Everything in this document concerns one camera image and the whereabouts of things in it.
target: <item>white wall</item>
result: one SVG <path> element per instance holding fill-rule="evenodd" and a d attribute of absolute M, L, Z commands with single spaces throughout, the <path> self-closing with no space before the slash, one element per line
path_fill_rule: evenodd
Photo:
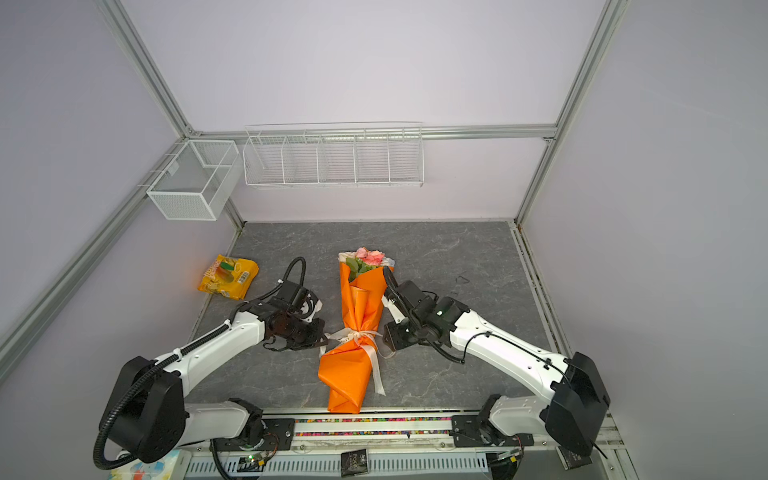
<path fill-rule="evenodd" d="M 425 141 L 422 187 L 256 190 L 233 199 L 248 221 L 514 218 L 546 143 L 541 138 Z"/>
<path fill-rule="evenodd" d="M 553 124 L 604 0 L 125 0 L 190 123 Z M 514 217 L 541 140 L 426 142 L 422 189 L 253 191 L 243 218 Z M 365 201 L 369 212 L 350 211 Z"/>
<path fill-rule="evenodd" d="M 604 0 L 125 0 L 189 121 L 554 123 Z"/>
<path fill-rule="evenodd" d="M 0 336 L 175 141 L 89 0 L 0 5 Z"/>
<path fill-rule="evenodd" d="M 0 65 L 1 336 L 176 137 L 90 0 L 3 2 Z M 0 386 L 0 478 L 106 477 L 91 449 L 116 375 L 187 341 L 232 234 L 145 204 Z"/>
<path fill-rule="evenodd" d="M 189 340 L 200 276 L 231 240 L 226 217 L 170 222 L 145 204 L 0 387 L 0 478 L 106 478 L 91 451 L 120 368 Z"/>
<path fill-rule="evenodd" d="M 768 4 L 632 2 L 524 225 L 640 478 L 765 478 Z"/>

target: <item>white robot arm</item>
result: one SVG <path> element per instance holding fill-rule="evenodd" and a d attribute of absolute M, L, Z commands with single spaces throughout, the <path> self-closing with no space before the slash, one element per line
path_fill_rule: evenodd
<path fill-rule="evenodd" d="M 301 262 L 299 283 L 288 281 Z M 255 447 L 264 440 L 261 410 L 241 399 L 214 404 L 185 404 L 184 397 L 206 376 L 248 347 L 308 349 L 326 345 L 324 322 L 314 318 L 322 307 L 304 288 L 306 261 L 296 258 L 278 285 L 256 300 L 238 305 L 229 317 L 192 343 L 153 360 L 136 357 L 118 376 L 99 425 L 94 464 L 102 469 L 125 465 L 136 458 L 155 462 L 177 446 L 208 439 L 234 439 Z M 280 349 L 269 347 L 275 337 L 285 339 Z M 107 438 L 131 455 L 104 458 Z"/>
<path fill-rule="evenodd" d="M 384 277 L 388 288 L 382 301 L 395 319 L 385 325 L 389 348 L 427 345 L 461 364 L 469 353 L 518 380 L 541 401 L 541 411 L 532 415 L 514 399 L 489 397 L 474 421 L 480 444 L 499 445 L 516 433 L 548 433 L 573 453 L 591 453 L 611 400 L 589 357 L 549 352 L 492 325 L 458 300 L 430 297 L 410 280 L 398 284 L 389 269 Z M 463 354 L 453 356 L 442 346 Z"/>

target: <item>wire basket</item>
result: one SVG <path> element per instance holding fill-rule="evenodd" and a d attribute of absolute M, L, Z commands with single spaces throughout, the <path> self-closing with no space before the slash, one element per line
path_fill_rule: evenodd
<path fill-rule="evenodd" d="M 251 187 L 384 186 L 424 183 L 420 124 L 246 127 Z"/>
<path fill-rule="evenodd" d="M 188 140 L 147 189 L 168 220 L 216 220 L 243 175 L 231 140 Z"/>

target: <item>flower bouquet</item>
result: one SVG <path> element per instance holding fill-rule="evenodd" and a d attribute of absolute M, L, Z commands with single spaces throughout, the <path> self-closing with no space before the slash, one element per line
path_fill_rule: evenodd
<path fill-rule="evenodd" d="M 359 413 L 371 373 L 376 393 L 384 395 L 376 357 L 375 336 L 380 335 L 382 297 L 386 290 L 383 269 L 395 261 L 364 247 L 339 253 L 342 314 L 345 328 L 329 335 L 341 345 L 320 358 L 318 377 L 331 388 L 328 411 Z"/>

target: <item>ventilation grille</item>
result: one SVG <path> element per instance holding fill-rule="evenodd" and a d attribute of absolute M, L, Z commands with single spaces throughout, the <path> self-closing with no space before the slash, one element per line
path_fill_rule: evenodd
<path fill-rule="evenodd" d="M 237 472 L 239 456 L 233 455 L 224 467 L 233 477 L 327 476 L 341 474 L 340 455 L 277 455 L 268 461 L 264 472 Z M 478 473 L 487 472 L 484 453 L 372 453 L 368 460 L 366 477 L 388 475 L 418 475 L 423 473 Z M 209 456 L 193 457 L 185 478 L 218 478 L 214 461 Z"/>

